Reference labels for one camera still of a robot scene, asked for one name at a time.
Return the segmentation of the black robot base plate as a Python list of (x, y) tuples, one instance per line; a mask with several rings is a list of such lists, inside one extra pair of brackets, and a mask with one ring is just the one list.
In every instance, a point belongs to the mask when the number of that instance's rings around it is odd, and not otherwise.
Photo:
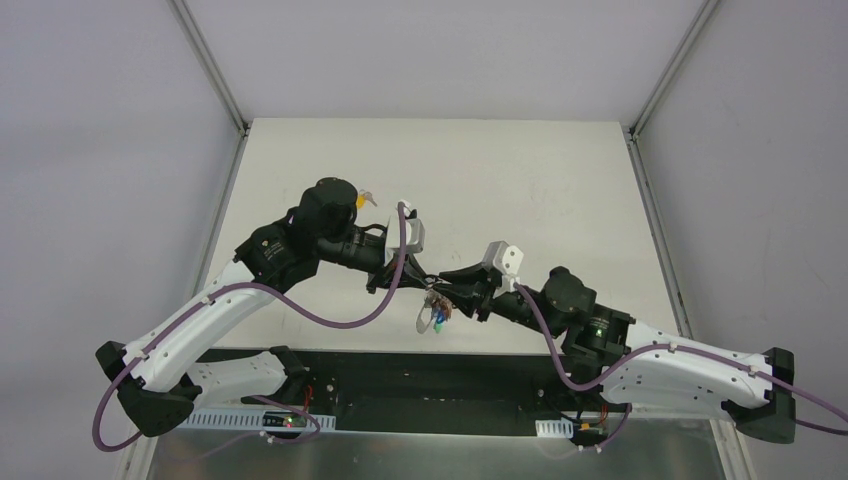
[(533, 436), (538, 420), (597, 412), (599, 391), (574, 392), (547, 355), (294, 349), (302, 371), (269, 399), (307, 404), (342, 431)]

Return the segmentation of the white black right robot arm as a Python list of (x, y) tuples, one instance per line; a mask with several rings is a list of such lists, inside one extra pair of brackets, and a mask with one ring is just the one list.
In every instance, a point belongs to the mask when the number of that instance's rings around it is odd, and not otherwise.
[(440, 275), (434, 290), (468, 317), (490, 315), (541, 333), (569, 400), (650, 405), (729, 421), (754, 439), (791, 444), (794, 356), (736, 353), (679, 337), (597, 302), (567, 268), (534, 290), (481, 264)]

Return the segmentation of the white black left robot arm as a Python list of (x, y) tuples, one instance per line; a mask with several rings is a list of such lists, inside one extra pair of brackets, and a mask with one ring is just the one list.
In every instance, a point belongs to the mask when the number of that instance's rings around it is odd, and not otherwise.
[(424, 288), (415, 261), (425, 228), (417, 212), (399, 202), (383, 225), (356, 223), (359, 192), (328, 177), (307, 189), (286, 215), (257, 228), (203, 290), (148, 334), (132, 342), (104, 343), (96, 358), (124, 413), (145, 437), (163, 435), (198, 408), (252, 396), (297, 402), (306, 369), (285, 346), (235, 360), (210, 361), (207, 352), (241, 321), (312, 278), (323, 262), (363, 272), (369, 291), (393, 296)]

